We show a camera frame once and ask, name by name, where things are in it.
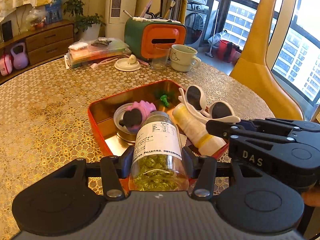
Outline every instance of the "white sunglasses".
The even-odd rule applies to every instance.
[[[182,88],[179,88],[181,96],[178,97],[188,112],[201,123],[206,124],[209,120],[237,123],[240,118],[235,115],[232,107],[225,101],[214,102],[208,112],[206,112],[207,100],[201,87],[190,85],[186,93]]]

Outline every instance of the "green leaves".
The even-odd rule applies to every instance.
[[[69,13],[72,16],[83,15],[84,3],[82,0],[68,0],[64,4],[63,14]]]
[[[101,19],[103,19],[103,16],[97,13],[92,16],[76,15],[75,27],[84,32],[88,27],[92,27],[92,24],[106,25]]]
[[[102,15],[97,13],[92,16],[83,15],[84,3],[82,0],[68,0],[64,4],[63,14],[69,13],[72,17],[75,17],[75,28],[80,31],[86,31],[88,27],[92,27],[92,24],[106,25],[101,19]]]

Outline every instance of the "jar label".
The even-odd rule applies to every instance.
[[[181,158],[176,127],[167,122],[151,122],[144,125],[137,134],[132,165],[144,156],[166,154]]]

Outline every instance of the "white flower pot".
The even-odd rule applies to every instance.
[[[93,41],[99,37],[100,24],[92,24],[91,27],[84,32],[80,32],[79,38],[84,41]]]

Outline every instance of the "glass cup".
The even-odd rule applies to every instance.
[[[168,44],[156,44],[154,46],[154,53],[151,62],[153,70],[164,70],[167,67],[168,57],[171,46]]]

